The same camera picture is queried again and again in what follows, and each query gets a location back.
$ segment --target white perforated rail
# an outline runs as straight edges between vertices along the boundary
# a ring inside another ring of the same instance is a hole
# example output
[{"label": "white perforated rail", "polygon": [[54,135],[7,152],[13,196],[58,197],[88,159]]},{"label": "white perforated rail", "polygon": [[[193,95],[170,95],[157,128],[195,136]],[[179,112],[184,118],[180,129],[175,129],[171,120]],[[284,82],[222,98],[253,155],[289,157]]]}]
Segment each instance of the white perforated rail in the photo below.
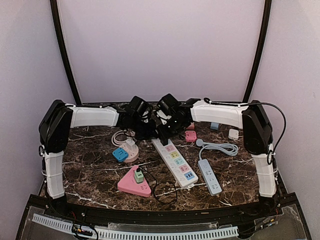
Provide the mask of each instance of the white perforated rail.
[{"label": "white perforated rail", "polygon": [[[55,229],[60,232],[72,234],[72,223],[66,220],[53,219],[45,215],[34,214],[33,222]],[[100,240],[215,240],[238,236],[238,227],[228,227],[207,231],[179,232],[179,233],[143,233],[115,231],[95,227]]]}]

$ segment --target black pole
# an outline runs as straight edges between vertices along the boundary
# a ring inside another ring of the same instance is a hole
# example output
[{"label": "black pole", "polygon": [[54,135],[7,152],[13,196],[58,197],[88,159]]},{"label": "black pole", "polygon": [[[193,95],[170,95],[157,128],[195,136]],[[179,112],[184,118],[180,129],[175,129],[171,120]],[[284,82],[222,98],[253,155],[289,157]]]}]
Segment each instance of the black pole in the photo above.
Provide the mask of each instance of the black pole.
[{"label": "black pole", "polygon": [[269,23],[269,17],[270,17],[270,12],[271,12],[271,3],[272,0],[265,0],[264,2],[264,10],[263,10],[263,17],[262,17],[262,24],[261,24],[261,29],[260,29],[260,35],[259,35],[259,40],[258,40],[258,45],[256,47],[256,52],[254,56],[254,61],[249,77],[248,84],[246,86],[246,90],[244,93],[244,97],[242,102],[247,103],[249,101],[252,89],[254,88],[262,52],[264,49],[264,44],[266,40],[266,35],[267,35],[267,29],[268,29],[268,23]]},{"label": "black pole", "polygon": [[64,65],[64,70],[69,81],[69,85],[72,91],[74,101],[77,105],[81,105],[79,92],[76,86],[74,76],[72,74],[72,70],[71,70],[71,66],[70,66],[70,62],[67,54],[66,44],[64,40],[64,35],[61,28],[57,0],[50,0],[50,4],[51,4],[51,12],[52,12],[52,18],[53,18],[53,23],[55,28],[56,39],[58,40],[60,54],[61,54],[61,58]]}]

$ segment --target white wall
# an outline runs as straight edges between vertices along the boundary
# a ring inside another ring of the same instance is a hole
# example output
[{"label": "white wall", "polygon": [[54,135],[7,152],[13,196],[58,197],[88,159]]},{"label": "white wall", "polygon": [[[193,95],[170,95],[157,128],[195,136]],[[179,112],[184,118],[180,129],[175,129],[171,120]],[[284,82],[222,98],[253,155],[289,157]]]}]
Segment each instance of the white wall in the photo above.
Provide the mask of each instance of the white wall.
[{"label": "white wall", "polygon": [[38,126],[54,99],[72,102],[48,0],[0,1],[0,239],[15,239],[41,181]]},{"label": "white wall", "polygon": [[242,101],[264,0],[60,0],[83,102]]},{"label": "white wall", "polygon": [[[313,239],[320,239],[320,1],[273,1],[252,99],[274,103],[286,115],[288,129],[276,159]],[[268,112],[279,133],[281,115]]]}]

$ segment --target table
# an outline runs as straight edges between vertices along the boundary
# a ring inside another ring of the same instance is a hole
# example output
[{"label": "table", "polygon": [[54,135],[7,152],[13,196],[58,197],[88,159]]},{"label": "table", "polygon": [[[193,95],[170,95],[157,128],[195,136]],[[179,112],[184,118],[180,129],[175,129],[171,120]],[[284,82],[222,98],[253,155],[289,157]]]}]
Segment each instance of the table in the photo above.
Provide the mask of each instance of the table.
[{"label": "table", "polygon": [[[116,127],[87,126],[70,130],[69,141],[63,158],[64,188],[69,203],[118,210],[137,211],[186,211],[205,210],[258,202],[259,182],[251,155],[245,150],[243,133],[239,140],[230,140],[230,126],[221,125],[218,131],[210,129],[208,122],[196,122],[197,137],[205,142],[234,143],[239,147],[237,156],[232,157],[215,150],[205,150],[202,158],[208,159],[220,185],[222,193],[211,196],[198,168],[199,150],[194,144],[171,138],[177,149],[198,175],[193,187],[177,189],[175,204],[163,205],[151,196],[149,198],[121,192],[117,183],[133,165],[140,165],[150,172],[158,182],[166,183],[174,178],[154,148],[151,140],[139,141],[139,158],[133,163],[119,163],[113,157],[116,149],[111,143]],[[155,181],[148,174],[146,179],[152,187]],[[163,202],[174,196],[172,185],[161,184],[157,195]]]}]

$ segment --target triangular pink object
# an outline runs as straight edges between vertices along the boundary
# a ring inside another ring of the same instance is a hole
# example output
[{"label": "triangular pink object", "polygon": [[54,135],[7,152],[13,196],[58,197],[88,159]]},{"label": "triangular pink object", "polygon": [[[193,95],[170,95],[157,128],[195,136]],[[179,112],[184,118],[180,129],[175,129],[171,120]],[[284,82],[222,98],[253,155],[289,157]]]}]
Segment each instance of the triangular pink object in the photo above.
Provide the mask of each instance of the triangular pink object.
[{"label": "triangular pink object", "polygon": [[150,197],[151,189],[146,181],[143,179],[142,183],[137,183],[134,177],[134,171],[138,168],[138,165],[134,165],[124,177],[118,182],[118,189],[122,192],[134,194],[142,197]]}]

